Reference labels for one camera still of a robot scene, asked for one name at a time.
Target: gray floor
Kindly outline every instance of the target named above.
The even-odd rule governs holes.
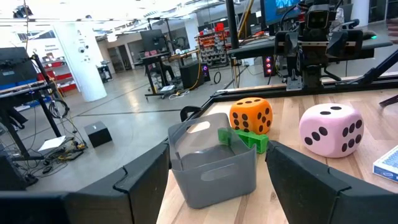
[[[376,31],[379,38],[388,38],[384,25],[373,26],[370,29]],[[397,48],[398,46],[394,45],[377,49],[375,58],[348,62],[348,75],[363,75]],[[345,68],[346,63],[341,62],[339,65],[330,65],[329,71],[343,77]],[[217,71],[218,69],[211,70],[211,77]],[[396,71],[398,71],[398,65],[389,70],[389,72]],[[73,122],[85,141],[89,142],[83,127],[96,121],[102,121],[108,127],[113,142],[95,149],[89,145],[84,155],[69,162],[66,168],[56,174],[41,178],[38,183],[29,187],[29,190],[74,191],[110,174],[161,142],[167,136],[168,128],[180,121],[180,109],[187,105],[201,106],[212,93],[225,88],[232,80],[230,68],[221,68],[222,79],[217,85],[207,82],[183,98],[175,100],[151,97],[147,101],[144,94],[148,93],[149,84],[143,72],[142,68],[137,68],[134,71],[115,75],[113,81],[104,84],[108,93],[107,97],[95,102],[84,102],[79,92],[67,95],[65,100],[71,108]],[[261,72],[261,62],[257,59],[255,65],[250,66],[241,75],[240,86],[266,85],[268,78],[264,78]],[[280,83],[280,78],[272,77],[271,83]],[[25,124],[26,128],[18,132],[26,147],[29,147],[35,140],[32,148],[37,149],[46,139],[55,137],[40,107],[23,111],[22,114],[29,119]],[[72,126],[67,121],[64,121],[63,125],[59,120],[56,122],[62,133],[64,133],[63,125],[67,130],[72,130]],[[7,134],[2,135],[0,139],[9,146],[9,149],[14,147],[12,139]]]

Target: screen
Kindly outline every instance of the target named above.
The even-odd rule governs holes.
[[[280,22],[284,13],[300,0],[264,0],[266,25],[272,25]],[[296,17],[300,14],[299,9],[294,9],[286,15],[286,19]]]

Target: black dot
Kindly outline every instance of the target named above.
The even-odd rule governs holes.
[[[328,135],[328,130],[326,130],[326,128],[324,128],[324,127],[320,127],[319,128],[319,133],[321,133],[321,135],[323,135],[323,136],[327,136]]]
[[[314,132],[314,133],[312,133],[311,135],[312,135],[312,137],[313,137],[314,140],[316,140],[316,141],[321,140],[321,136],[319,136],[318,133],[315,133],[315,132]]]
[[[358,144],[361,141],[361,139],[362,139],[362,136],[359,134],[356,136],[355,142]]]
[[[355,126],[356,126],[356,128],[362,127],[362,121],[361,121],[361,120],[358,120],[358,121],[355,123]]]
[[[343,130],[343,137],[346,137],[347,134],[348,134],[348,128],[345,128],[345,129]]]
[[[348,142],[348,147],[353,147],[353,146],[354,146],[354,143],[355,143],[355,140],[354,140],[354,139],[349,140],[349,142]]]
[[[341,150],[342,150],[343,152],[347,151],[347,143],[344,143],[344,144],[343,144],[343,147],[341,148]]]
[[[353,123],[350,127],[349,127],[349,132],[353,133],[355,129],[355,124]]]
[[[309,146],[312,145],[312,139],[306,137],[306,138],[304,139],[304,141],[305,141],[305,143],[307,143],[307,145],[309,145]]]

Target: wooden tabletop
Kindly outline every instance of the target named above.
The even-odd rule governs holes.
[[[398,90],[374,90],[328,95],[295,96],[269,99],[274,114],[269,139],[276,140],[311,158],[356,178],[398,193],[398,183],[372,173],[373,162],[398,145],[398,103],[384,109],[379,102],[398,95]],[[214,103],[204,114],[226,113],[234,102]],[[305,110],[320,103],[341,103],[359,110],[363,116],[364,137],[357,151],[341,159],[318,156],[300,141],[299,121]],[[287,223],[271,184],[265,154],[257,160],[257,188],[249,195],[237,197],[203,209],[187,206],[173,173],[160,209],[158,224],[163,223]]]

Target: computer monitor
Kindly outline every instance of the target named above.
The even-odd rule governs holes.
[[[264,1],[264,18],[267,26],[280,22],[285,12],[296,5],[300,0],[263,0]],[[289,12],[285,19],[297,17],[300,14],[299,9]]]
[[[37,72],[24,47],[0,48],[0,85],[36,80]]]
[[[147,30],[141,31],[141,38],[144,42],[144,50],[150,52],[151,50],[162,50],[166,48],[165,37],[162,30]]]

